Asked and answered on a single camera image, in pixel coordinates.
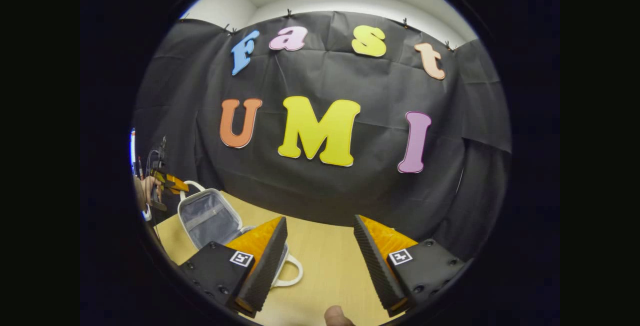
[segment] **black frame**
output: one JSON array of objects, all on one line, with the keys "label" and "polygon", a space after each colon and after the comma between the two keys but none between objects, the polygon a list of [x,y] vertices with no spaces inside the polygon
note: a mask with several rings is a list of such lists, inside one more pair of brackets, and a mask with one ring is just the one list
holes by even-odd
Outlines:
[{"label": "black frame", "polygon": [[[87,200],[80,202],[80,322],[249,324],[196,294],[134,204],[128,136],[137,89],[156,46],[195,0],[80,1],[80,189]],[[401,319],[559,323],[560,0],[448,1],[501,74],[513,132],[511,179],[473,266],[436,304]]]}]

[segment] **foam letter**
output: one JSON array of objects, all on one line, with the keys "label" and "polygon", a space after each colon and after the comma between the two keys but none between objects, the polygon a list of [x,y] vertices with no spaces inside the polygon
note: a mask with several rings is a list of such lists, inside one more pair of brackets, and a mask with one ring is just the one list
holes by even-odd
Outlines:
[{"label": "foam letter", "polygon": [[307,36],[307,29],[302,26],[290,26],[278,32],[277,37],[269,43],[269,47],[274,50],[287,49],[295,51],[302,49],[304,39]]},{"label": "foam letter", "polygon": [[235,135],[231,131],[231,123],[234,120],[234,111],[240,105],[238,99],[226,99],[222,101],[222,119],[220,120],[220,139],[225,145],[232,148],[244,148],[251,141],[256,124],[256,112],[263,105],[260,99],[247,99],[244,102],[246,114],[244,115],[244,126],[242,133]]},{"label": "foam letter", "polygon": [[245,66],[249,65],[251,58],[247,57],[247,54],[250,54],[254,51],[254,39],[260,35],[258,30],[254,30],[251,34],[247,35],[242,41],[238,42],[233,49],[231,49],[231,53],[233,56],[233,71],[231,71],[231,75],[238,74],[240,70],[242,70]]},{"label": "foam letter", "polygon": [[439,80],[444,79],[444,70],[438,69],[438,65],[436,64],[436,59],[441,58],[440,53],[435,51],[431,44],[428,42],[423,42],[422,44],[416,44],[414,48],[420,51],[420,55],[422,56],[422,66],[424,70],[431,76],[432,78],[436,78]]},{"label": "foam letter", "polygon": [[381,57],[387,51],[384,45],[385,33],[380,28],[372,26],[360,25],[353,30],[353,36],[356,37],[351,41],[351,46],[359,54]]},{"label": "foam letter", "polygon": [[417,174],[423,170],[423,150],[425,149],[425,138],[427,128],[432,124],[432,119],[422,112],[410,111],[405,116],[409,122],[409,140],[406,142],[406,153],[404,160],[398,164],[398,171],[401,173]]},{"label": "foam letter", "polygon": [[300,135],[302,148],[309,160],[315,157],[320,145],[327,139],[326,148],[320,153],[320,161],[339,166],[354,164],[354,157],[349,151],[354,119],[361,109],[358,103],[350,100],[334,101],[319,123],[309,99],[304,96],[290,96],[284,99],[282,105],[287,109],[287,125],[278,154],[298,158],[300,148],[297,136]]}]

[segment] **orange foam pad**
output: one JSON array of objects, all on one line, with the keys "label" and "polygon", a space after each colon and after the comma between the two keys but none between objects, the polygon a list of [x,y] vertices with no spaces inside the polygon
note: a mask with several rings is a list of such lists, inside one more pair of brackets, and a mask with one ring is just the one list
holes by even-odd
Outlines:
[{"label": "orange foam pad", "polygon": [[226,244],[226,246],[231,249],[253,255],[255,263],[253,264],[251,271],[249,271],[249,275],[251,275],[254,269],[256,269],[256,266],[258,266],[260,258],[263,257],[267,244],[269,244],[269,240],[272,238],[272,235],[276,230],[276,226],[278,226],[281,219],[282,216],[276,217],[253,230],[247,231],[244,235],[240,235],[240,237],[233,239],[231,242]]},{"label": "orange foam pad", "polygon": [[377,221],[373,221],[362,215],[359,215],[359,217],[366,226],[373,242],[375,242],[375,246],[377,246],[377,250],[380,251],[382,259],[384,260],[384,263],[386,263],[387,267],[389,267],[389,263],[387,262],[387,256],[389,253],[395,253],[395,251],[406,249],[407,247],[418,244],[418,242],[411,238],[406,237],[396,230],[388,228]]}]

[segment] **bag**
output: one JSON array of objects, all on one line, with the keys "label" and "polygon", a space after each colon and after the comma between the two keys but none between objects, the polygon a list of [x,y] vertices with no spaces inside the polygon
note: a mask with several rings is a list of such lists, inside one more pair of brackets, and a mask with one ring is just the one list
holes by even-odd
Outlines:
[{"label": "bag", "polygon": [[[195,181],[185,181],[184,183],[194,185],[199,189],[199,192],[189,197],[186,197],[184,191],[180,191],[180,203],[178,204],[178,218],[196,249],[200,250],[212,241],[226,245],[231,240],[256,228],[255,226],[243,228],[242,218],[220,191],[204,189]],[[285,242],[271,287],[289,287],[302,279],[302,264],[288,251],[289,246]],[[297,267],[297,276],[289,281],[278,279],[285,262],[290,262]]]}]

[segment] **black cloth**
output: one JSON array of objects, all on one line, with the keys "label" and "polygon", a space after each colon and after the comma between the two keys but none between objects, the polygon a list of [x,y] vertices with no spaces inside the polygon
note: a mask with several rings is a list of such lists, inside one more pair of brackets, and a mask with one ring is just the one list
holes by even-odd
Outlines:
[{"label": "black cloth", "polygon": [[[279,30],[295,25],[309,32],[301,50],[269,49]],[[384,31],[385,55],[354,52],[358,25]],[[260,35],[251,62],[232,76],[231,48],[253,30]],[[421,42],[441,54],[443,80],[423,69],[414,49]],[[324,146],[313,160],[279,156],[287,118],[282,101],[288,96],[307,97],[318,119],[338,99],[361,105],[351,167],[323,164],[318,154]],[[505,194],[511,138],[504,97],[478,40],[450,51],[420,30],[353,12],[276,17],[235,35],[186,19],[172,28],[146,72],[134,111],[136,149],[147,153],[166,135],[169,172],[181,180],[310,221],[351,226],[354,214],[362,214],[416,240],[434,237],[466,260],[489,235]],[[243,126],[243,101],[263,101],[253,138],[242,149],[220,139],[221,103],[230,98],[240,100],[236,134]],[[432,119],[418,174],[397,169],[407,147],[409,111]],[[169,203],[169,214],[176,212],[176,201]]]}]

